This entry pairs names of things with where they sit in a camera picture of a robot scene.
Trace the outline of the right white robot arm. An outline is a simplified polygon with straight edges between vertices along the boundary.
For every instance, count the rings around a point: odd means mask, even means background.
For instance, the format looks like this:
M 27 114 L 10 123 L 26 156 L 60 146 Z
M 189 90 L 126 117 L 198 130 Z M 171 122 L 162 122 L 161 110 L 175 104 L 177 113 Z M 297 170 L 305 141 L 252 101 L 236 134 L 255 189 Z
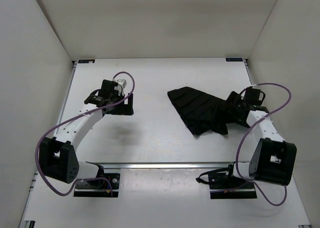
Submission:
M 233 171 L 226 173 L 224 183 L 236 188 L 242 180 L 261 181 L 287 186 L 291 182 L 297 147 L 286 142 L 262 106 L 266 95 L 259 89 L 248 87 L 244 95 L 231 92 L 225 101 L 225 111 L 236 123 L 249 128 L 254 134 L 255 151 L 249 162 L 235 162 Z

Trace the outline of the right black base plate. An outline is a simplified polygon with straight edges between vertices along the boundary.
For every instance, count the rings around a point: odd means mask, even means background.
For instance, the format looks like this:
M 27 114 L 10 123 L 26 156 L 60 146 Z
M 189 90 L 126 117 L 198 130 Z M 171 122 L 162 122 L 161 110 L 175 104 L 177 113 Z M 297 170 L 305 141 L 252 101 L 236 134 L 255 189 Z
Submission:
M 209 185 L 211 200 L 257 198 L 253 183 L 232 176 L 229 168 L 219 168 L 204 172 L 195 180 L 200 184 Z

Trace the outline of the black pleated skirt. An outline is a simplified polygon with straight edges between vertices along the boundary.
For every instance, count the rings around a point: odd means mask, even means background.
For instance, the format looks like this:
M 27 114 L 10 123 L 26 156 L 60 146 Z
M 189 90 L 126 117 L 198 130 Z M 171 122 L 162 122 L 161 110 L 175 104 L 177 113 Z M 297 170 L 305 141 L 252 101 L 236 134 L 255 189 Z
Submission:
M 194 136 L 207 131 L 227 135 L 227 124 L 233 120 L 224 111 L 225 101 L 191 87 L 171 90 L 169 100 Z

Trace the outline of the blue table label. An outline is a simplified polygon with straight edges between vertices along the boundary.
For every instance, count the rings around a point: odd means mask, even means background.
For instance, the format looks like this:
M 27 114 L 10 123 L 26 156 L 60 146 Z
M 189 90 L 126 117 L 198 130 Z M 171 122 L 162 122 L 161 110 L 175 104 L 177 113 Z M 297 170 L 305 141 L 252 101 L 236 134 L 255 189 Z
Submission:
M 92 64 L 95 63 L 94 59 L 80 59 L 77 62 L 78 64 Z
M 226 57 L 226 62 L 243 62 L 243 59 L 240 57 Z

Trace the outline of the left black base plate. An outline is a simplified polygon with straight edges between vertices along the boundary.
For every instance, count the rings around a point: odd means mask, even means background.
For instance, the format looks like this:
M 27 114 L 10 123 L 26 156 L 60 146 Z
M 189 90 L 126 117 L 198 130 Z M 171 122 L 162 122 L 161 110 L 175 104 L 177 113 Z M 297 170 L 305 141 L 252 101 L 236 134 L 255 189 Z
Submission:
M 120 173 L 106 173 L 105 180 L 79 182 L 76 184 L 73 196 L 82 198 L 117 198 L 120 188 Z

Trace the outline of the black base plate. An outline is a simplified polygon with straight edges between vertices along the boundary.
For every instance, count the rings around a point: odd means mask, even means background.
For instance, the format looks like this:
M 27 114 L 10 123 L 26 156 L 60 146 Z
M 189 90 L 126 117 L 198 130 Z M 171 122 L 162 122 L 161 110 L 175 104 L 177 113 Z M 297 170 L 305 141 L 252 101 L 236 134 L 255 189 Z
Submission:
M 253 183 L 232 176 L 229 168 L 219 168 L 204 172 L 195 180 L 200 184 L 209 185 L 211 200 L 257 198 Z
M 120 188 L 120 173 L 106 173 L 105 180 L 79 182 L 76 184 L 73 196 L 82 198 L 117 198 Z

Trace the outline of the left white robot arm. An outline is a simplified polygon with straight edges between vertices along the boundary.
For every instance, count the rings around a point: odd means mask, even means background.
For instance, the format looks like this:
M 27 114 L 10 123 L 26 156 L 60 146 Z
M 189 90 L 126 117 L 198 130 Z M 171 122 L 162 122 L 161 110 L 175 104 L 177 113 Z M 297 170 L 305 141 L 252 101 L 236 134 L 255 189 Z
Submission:
M 46 177 L 70 184 L 85 180 L 99 187 L 104 183 L 102 167 L 77 159 L 77 148 L 90 129 L 106 114 L 130 116 L 133 95 L 125 97 L 126 80 L 103 80 L 101 88 L 93 91 L 79 111 L 81 117 L 68 122 L 53 138 L 44 138 L 39 146 L 39 166 Z

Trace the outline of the left blue table label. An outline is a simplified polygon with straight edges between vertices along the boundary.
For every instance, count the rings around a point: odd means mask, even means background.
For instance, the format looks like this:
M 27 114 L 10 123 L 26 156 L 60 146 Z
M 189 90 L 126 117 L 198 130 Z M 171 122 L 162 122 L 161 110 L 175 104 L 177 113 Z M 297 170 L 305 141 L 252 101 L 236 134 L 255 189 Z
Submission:
M 92 64 L 95 63 L 94 59 L 80 59 L 77 62 L 78 64 Z

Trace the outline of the right blue table label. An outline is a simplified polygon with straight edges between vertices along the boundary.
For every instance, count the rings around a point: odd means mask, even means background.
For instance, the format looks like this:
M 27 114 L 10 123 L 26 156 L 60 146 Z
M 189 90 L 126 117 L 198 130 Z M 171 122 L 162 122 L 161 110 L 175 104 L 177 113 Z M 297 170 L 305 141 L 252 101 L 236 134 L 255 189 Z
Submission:
M 243 59 L 240 57 L 226 57 L 226 62 L 243 62 Z

